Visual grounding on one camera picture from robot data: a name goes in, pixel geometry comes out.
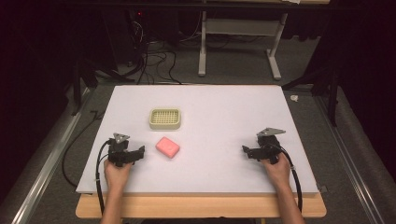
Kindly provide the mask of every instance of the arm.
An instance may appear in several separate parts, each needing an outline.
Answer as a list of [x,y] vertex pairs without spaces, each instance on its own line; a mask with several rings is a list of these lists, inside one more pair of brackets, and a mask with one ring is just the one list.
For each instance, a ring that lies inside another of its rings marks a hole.
[[262,160],[267,174],[270,177],[277,193],[277,202],[279,205],[280,218],[284,224],[305,223],[303,216],[298,209],[290,188],[290,164],[283,153],[278,155],[279,162],[271,164],[268,160]]
[[116,167],[113,163],[105,160],[105,177],[108,186],[106,207],[102,216],[101,224],[118,224],[121,219],[122,193],[128,181],[131,163],[124,167]]

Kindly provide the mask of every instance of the white metal stand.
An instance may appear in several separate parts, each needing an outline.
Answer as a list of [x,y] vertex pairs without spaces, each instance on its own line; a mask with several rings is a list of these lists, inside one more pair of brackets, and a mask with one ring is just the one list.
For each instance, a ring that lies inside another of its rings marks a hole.
[[282,14],[280,21],[241,21],[226,19],[207,19],[206,12],[202,15],[201,50],[199,56],[198,76],[206,74],[206,34],[223,35],[269,35],[274,37],[274,45],[266,51],[269,64],[275,80],[281,75],[276,63],[275,53],[285,27],[287,13]]

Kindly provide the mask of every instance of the silver bracket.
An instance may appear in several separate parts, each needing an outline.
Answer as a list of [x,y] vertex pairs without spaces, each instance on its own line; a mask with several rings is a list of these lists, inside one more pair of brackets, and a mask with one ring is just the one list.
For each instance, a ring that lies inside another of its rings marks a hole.
[[121,143],[129,138],[128,135],[121,134],[121,133],[113,133],[114,139],[116,139],[117,144]]
[[262,130],[261,132],[257,133],[257,136],[271,136],[279,133],[285,133],[286,131],[279,130],[279,129],[273,129],[273,128],[266,128]]

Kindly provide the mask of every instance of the human hand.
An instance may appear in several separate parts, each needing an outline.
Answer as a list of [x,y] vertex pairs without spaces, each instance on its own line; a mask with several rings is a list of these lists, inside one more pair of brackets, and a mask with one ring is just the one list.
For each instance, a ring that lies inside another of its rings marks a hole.
[[269,160],[261,160],[276,190],[290,187],[290,164],[288,158],[283,153],[280,153],[278,158],[279,161],[275,164],[271,164]]
[[117,167],[109,160],[105,160],[105,178],[108,186],[108,192],[115,191],[122,193],[128,182],[129,171],[132,163],[126,163],[123,167]]

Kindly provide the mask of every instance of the white board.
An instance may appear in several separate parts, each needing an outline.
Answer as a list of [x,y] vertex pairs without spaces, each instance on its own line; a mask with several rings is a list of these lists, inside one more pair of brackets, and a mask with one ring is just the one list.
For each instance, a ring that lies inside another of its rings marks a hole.
[[[152,131],[153,108],[173,107],[181,113],[175,131]],[[303,193],[318,192],[283,91],[278,86],[119,86],[116,87],[92,146],[77,192],[96,192],[95,164],[101,145],[113,133],[130,135],[128,150],[146,147],[133,166],[125,192],[273,193],[265,169],[248,159],[242,145],[258,147],[256,133],[271,127],[297,167]],[[162,137],[180,145],[173,159],[155,148]],[[103,163],[102,189],[106,192]],[[296,191],[290,175],[290,184]]]

